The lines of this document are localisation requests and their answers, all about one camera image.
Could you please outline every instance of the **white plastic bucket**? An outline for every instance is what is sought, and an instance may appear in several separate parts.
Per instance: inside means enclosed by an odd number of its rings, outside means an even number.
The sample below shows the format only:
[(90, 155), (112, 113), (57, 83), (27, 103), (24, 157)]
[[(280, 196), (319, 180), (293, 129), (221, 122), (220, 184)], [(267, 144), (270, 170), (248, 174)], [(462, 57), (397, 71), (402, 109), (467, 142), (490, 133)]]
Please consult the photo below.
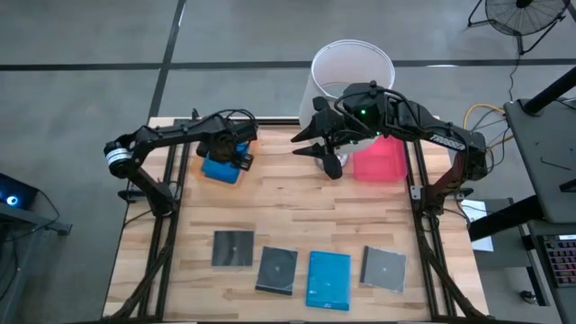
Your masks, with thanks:
[[(312, 99), (324, 96), (330, 106), (347, 86), (375, 80), (378, 86), (392, 89), (394, 65), (383, 50), (361, 40), (338, 40), (322, 48), (312, 61), (308, 84), (300, 103), (300, 126), (308, 127), (315, 113)], [(311, 142), (323, 144), (323, 139)], [(346, 154), (365, 149), (375, 139), (361, 140), (358, 144), (342, 146), (337, 153)]]

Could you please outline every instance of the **cd case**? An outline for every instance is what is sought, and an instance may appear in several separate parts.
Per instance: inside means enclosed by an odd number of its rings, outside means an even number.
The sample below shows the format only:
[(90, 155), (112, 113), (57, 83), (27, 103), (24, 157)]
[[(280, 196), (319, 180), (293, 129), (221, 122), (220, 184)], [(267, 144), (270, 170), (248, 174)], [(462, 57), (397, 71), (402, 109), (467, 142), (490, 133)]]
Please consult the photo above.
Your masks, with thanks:
[(298, 252), (278, 247), (264, 247), (256, 289), (292, 295)]
[(306, 306), (350, 310), (350, 256), (310, 252)]
[(254, 232), (216, 230), (212, 247), (212, 266), (252, 266)]
[(404, 292), (406, 255), (374, 247), (364, 247), (360, 283), (395, 293)]

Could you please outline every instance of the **blue block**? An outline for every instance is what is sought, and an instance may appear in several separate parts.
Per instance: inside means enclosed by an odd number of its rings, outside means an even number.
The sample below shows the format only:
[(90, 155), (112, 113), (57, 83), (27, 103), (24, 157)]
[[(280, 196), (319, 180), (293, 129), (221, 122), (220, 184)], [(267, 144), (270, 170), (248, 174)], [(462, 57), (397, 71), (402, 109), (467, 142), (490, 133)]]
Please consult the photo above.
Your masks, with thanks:
[[(243, 157), (248, 153), (248, 144), (238, 144), (237, 151)], [(202, 163), (202, 172), (207, 178), (222, 181), (231, 185), (234, 185), (240, 176), (239, 168), (232, 166), (230, 162), (221, 163), (210, 160), (210, 153), (208, 153)]]
[(350, 310), (350, 256), (310, 252), (306, 306)]

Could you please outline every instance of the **butcher block tabletop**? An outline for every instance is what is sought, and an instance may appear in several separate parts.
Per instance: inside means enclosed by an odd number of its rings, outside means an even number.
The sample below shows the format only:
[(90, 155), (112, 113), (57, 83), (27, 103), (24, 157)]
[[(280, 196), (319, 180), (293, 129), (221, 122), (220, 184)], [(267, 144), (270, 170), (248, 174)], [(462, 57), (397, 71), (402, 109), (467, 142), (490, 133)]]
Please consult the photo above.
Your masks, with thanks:
[[(152, 118), (149, 125), (168, 126), (174, 119)], [(202, 160), (195, 155), (195, 144), (192, 145), (164, 320), (430, 319), (406, 181), (395, 184), (357, 182), (352, 175), (351, 159), (342, 178), (330, 180), (315, 165), (313, 158), (291, 153), (306, 146), (306, 143), (290, 142), (299, 130), (297, 126), (261, 126), (258, 141), (253, 143), (254, 163), (235, 186), (197, 176), (195, 170)], [(445, 148), (428, 142), (422, 142), (422, 147), (428, 177), (434, 183), (450, 168), (451, 161)], [(164, 174), (167, 152), (167, 148), (156, 149), (144, 163), (144, 169), (155, 179)], [(179, 152), (173, 171), (175, 180)], [(411, 162), (416, 165), (414, 157)], [(418, 183), (418, 168), (413, 167), (413, 170)], [(453, 202), (446, 202), (445, 207), (456, 210)], [(133, 203), (126, 220), (148, 209), (146, 202)], [(148, 214), (123, 230), (104, 316), (122, 306), (144, 275), (153, 226), (154, 217)], [(440, 216), (439, 228), (450, 275), (472, 304), (487, 314), (466, 222), (461, 216), (447, 212)], [(254, 231), (253, 265), (230, 270), (212, 267), (215, 230)], [(292, 296), (255, 289), (264, 246), (298, 251)], [(365, 246), (407, 256), (403, 293), (359, 283)], [(313, 250), (351, 256), (350, 311), (306, 306), (309, 257)], [(158, 278), (149, 301), (150, 311), (156, 305)], [(440, 282), (436, 275), (434, 278), (440, 313), (446, 314)]]

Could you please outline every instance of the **gray floor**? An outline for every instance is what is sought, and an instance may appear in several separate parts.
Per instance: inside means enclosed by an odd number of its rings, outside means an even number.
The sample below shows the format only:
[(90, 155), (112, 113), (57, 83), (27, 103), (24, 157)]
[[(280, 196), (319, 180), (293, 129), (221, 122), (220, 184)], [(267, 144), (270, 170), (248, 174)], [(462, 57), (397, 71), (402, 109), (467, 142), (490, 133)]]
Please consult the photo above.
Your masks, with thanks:
[[(0, 65), (159, 63), (176, 3), (3, 0)], [(173, 61), (311, 60), (319, 48), (339, 39), (370, 41), (394, 60), (515, 59), (513, 38), (490, 26), (464, 28), (474, 4), (188, 0)], [(483, 9), (475, 19), (483, 19)], [(576, 22), (569, 16), (525, 58), (573, 59), (575, 32)], [(526, 38), (526, 43), (533, 39)], [(514, 97), (534, 95), (569, 68), (519, 67)], [(502, 105), (509, 99), (512, 69), (397, 67), (394, 88), (442, 119), (461, 124), (472, 104)], [(256, 115), (295, 115), (307, 76), (307, 69), (298, 68), (173, 70), (159, 115), (239, 107)], [(107, 140), (146, 122), (157, 79), (156, 70), (0, 72), (0, 172), (42, 188), (60, 208), (62, 219), (74, 223), (67, 238), (46, 235), (16, 322), (99, 318), (125, 210), (115, 196), (124, 183), (109, 175), (102, 149)], [(505, 123), (499, 123), (482, 131), (491, 140), (504, 128)], [(496, 159), (500, 157), (497, 150)], [(522, 199), (533, 193), (514, 141), (507, 143), (502, 165), (468, 185), (478, 199)], [(482, 271), (481, 278), (492, 315), (557, 322), (554, 310), (537, 318), (533, 314), (538, 308), (514, 299), (514, 292), (526, 285), (522, 271)]]

